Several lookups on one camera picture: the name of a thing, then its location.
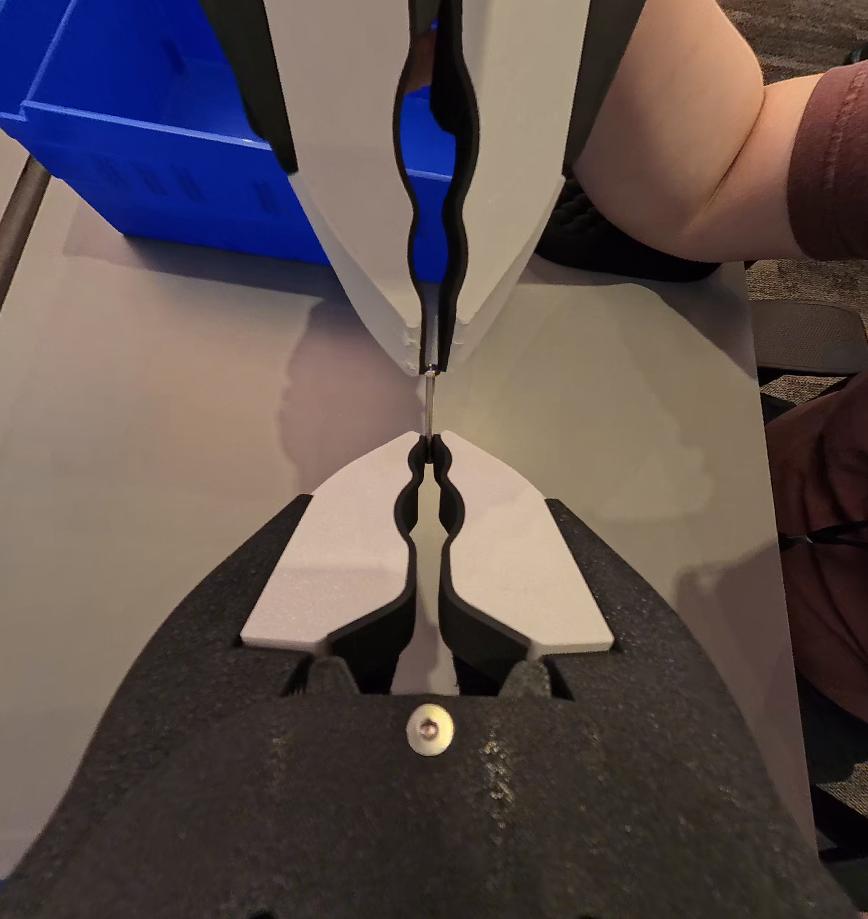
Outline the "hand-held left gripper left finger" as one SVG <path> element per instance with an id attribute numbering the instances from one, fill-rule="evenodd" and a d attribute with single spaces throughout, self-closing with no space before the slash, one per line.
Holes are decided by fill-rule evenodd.
<path id="1" fill-rule="evenodd" d="M 428 443 L 409 431 L 310 495 L 241 631 L 248 647 L 401 653 L 414 632 L 418 492 Z"/>

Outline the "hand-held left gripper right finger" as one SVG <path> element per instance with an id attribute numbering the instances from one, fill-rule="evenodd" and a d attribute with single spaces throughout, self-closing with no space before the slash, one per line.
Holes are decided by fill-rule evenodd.
<path id="1" fill-rule="evenodd" d="M 463 437 L 435 437 L 440 632 L 457 657 L 610 650 L 614 638 L 547 500 Z"/>

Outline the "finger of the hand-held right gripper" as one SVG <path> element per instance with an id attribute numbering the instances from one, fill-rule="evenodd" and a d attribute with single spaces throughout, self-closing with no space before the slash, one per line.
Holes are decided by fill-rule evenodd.
<path id="1" fill-rule="evenodd" d="M 484 338 L 563 183 L 589 1 L 441 2 L 432 109 L 455 137 L 436 367 Z"/>
<path id="2" fill-rule="evenodd" d="M 397 143 L 410 2 L 267 1 L 302 210 L 348 300 L 406 374 L 423 359 L 410 244 L 416 202 Z"/>

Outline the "blue plastic bin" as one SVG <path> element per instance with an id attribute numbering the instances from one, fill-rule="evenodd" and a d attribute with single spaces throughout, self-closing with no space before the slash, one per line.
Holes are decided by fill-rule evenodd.
<path id="1" fill-rule="evenodd" d="M 194 1 L 0 1 L 0 128 L 124 235 L 327 265 Z"/>

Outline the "person's right forearm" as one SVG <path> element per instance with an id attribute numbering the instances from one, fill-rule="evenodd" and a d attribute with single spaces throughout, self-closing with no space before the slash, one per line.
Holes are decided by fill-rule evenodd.
<path id="1" fill-rule="evenodd" d="M 803 259 L 787 181 L 821 77 L 768 86 L 716 2 L 646 2 L 575 178 L 612 224 L 672 256 Z"/>

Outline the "black round textured pad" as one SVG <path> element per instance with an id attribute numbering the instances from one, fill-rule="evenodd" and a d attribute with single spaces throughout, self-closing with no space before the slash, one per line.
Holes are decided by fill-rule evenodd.
<path id="1" fill-rule="evenodd" d="M 705 280 L 721 266 L 674 257 L 633 239 L 602 215 L 574 177 L 566 178 L 535 253 L 565 268 L 674 283 Z"/>

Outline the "person in maroon shirt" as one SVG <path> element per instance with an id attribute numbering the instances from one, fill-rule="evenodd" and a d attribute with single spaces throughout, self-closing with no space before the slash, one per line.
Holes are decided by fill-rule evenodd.
<path id="1" fill-rule="evenodd" d="M 789 167 L 791 228 L 819 261 L 868 259 L 868 60 L 825 73 Z M 868 371 L 766 428 L 778 530 L 868 521 Z M 798 545 L 781 564 L 796 668 L 868 723 L 868 527 L 853 544 Z"/>

